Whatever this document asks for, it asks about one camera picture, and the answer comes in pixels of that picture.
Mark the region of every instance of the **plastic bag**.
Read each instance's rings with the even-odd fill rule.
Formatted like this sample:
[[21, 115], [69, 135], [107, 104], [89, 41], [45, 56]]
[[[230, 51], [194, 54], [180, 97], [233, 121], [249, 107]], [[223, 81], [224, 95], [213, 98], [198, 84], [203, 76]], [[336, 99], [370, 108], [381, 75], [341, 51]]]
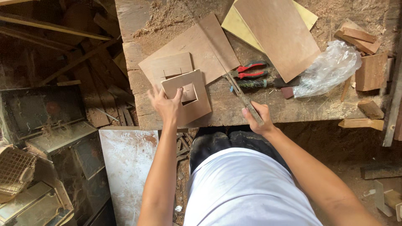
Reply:
[[360, 53], [354, 47], [344, 41], [330, 41], [325, 52], [300, 74], [300, 85], [293, 87], [293, 93], [295, 97], [322, 95], [346, 81], [360, 67]]

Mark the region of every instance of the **left hand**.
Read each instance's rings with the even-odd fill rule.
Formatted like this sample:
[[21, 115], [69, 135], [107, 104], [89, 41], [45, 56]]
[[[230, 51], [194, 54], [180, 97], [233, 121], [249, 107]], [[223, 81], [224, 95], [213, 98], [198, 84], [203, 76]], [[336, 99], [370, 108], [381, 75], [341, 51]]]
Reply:
[[177, 122], [178, 110], [181, 105], [181, 97], [183, 96], [183, 87], [177, 90], [174, 99], [167, 99], [165, 91], [161, 91], [153, 85], [154, 93], [148, 90], [148, 98], [150, 99], [152, 106], [159, 113], [164, 123]]

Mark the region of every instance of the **wooden workbench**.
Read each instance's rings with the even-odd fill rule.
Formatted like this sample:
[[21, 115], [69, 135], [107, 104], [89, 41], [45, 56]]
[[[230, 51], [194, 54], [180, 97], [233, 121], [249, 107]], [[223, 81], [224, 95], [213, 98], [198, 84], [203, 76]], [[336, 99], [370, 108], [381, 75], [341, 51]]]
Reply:
[[[123, 42], [130, 49], [135, 49], [130, 53], [125, 50], [127, 62], [139, 63], [146, 56], [152, 54], [160, 47], [164, 46], [178, 34], [184, 32], [193, 22], [185, 13], [188, 11], [195, 20], [203, 18], [214, 12], [220, 23], [229, 11], [233, 0], [219, 1], [188, 1], [186, 4], [179, 0], [169, 0], [169, 4], [177, 4], [171, 7], [169, 13], [173, 13], [173, 8], [185, 8], [181, 12], [178, 23], [173, 23], [165, 28], [148, 33], [139, 37], [134, 37], [134, 33], [143, 27], [150, 19], [151, 1], [146, 0], [115, 0], [118, 19], [120, 23]], [[394, 51], [395, 39], [398, 36], [397, 24], [399, 21], [400, 1], [388, 0], [373, 2], [372, 0], [360, 1], [339, 1], [330, 0], [318, 3], [315, 0], [297, 0], [299, 4], [319, 16], [319, 19], [311, 30], [321, 51], [325, 51], [327, 42], [336, 40], [334, 32], [340, 22], [345, 18], [350, 18], [362, 28], [373, 35], [378, 36], [383, 44], [377, 53], [386, 50]], [[247, 64], [254, 60], [268, 60], [267, 56], [247, 45], [240, 39], [226, 33], [240, 63]], [[270, 68], [271, 75], [268, 80], [273, 80], [277, 74], [274, 68]], [[152, 130], [161, 129], [162, 121], [159, 115], [151, 106], [146, 91], [151, 87], [150, 82], [142, 73], [139, 67], [129, 68], [129, 80], [135, 103], [139, 126], [141, 129]], [[186, 125], [186, 127], [206, 127], [221, 125], [242, 125], [246, 124], [243, 119], [241, 109], [243, 105], [239, 98], [229, 91], [229, 84], [225, 78], [219, 78], [205, 86], [212, 112]], [[349, 87], [344, 102], [340, 101], [344, 83], [338, 85], [330, 92], [310, 98], [291, 98], [286, 100], [279, 90], [274, 88], [260, 89], [247, 93], [256, 102], [267, 104], [270, 108], [271, 119], [274, 123], [295, 122], [295, 121], [319, 121], [344, 118], [363, 118], [363, 113], [357, 108], [357, 103], [362, 99], [373, 99], [378, 105], [385, 107], [388, 104], [387, 95], [384, 90], [374, 90], [369, 92], [355, 91]]]

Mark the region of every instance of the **right hand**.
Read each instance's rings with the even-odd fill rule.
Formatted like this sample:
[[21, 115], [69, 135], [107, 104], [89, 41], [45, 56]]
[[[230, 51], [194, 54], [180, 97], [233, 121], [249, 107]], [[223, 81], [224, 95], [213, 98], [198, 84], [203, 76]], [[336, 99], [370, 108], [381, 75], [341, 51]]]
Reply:
[[251, 130], [263, 136], [268, 135], [270, 132], [274, 131], [276, 127], [269, 117], [268, 105], [260, 105], [259, 103], [254, 101], [251, 101], [250, 103], [260, 115], [261, 119], [264, 121], [264, 124], [262, 126], [259, 126], [257, 121], [255, 121], [255, 119], [251, 115], [250, 111], [247, 108], [243, 108], [243, 116], [250, 124]]

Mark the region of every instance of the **person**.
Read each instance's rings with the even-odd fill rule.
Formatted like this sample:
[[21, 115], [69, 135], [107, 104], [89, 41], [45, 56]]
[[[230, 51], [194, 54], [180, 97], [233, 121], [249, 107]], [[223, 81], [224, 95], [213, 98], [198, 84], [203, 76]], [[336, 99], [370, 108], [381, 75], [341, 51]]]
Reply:
[[[148, 91], [163, 129], [144, 186], [139, 226], [172, 225], [182, 94], [180, 88], [174, 99], [166, 99], [163, 90]], [[251, 104], [264, 121], [259, 126], [248, 109], [242, 110], [253, 133], [216, 132], [194, 139], [185, 226], [322, 225], [291, 173], [334, 225], [381, 225], [338, 176], [273, 125], [267, 105]]]

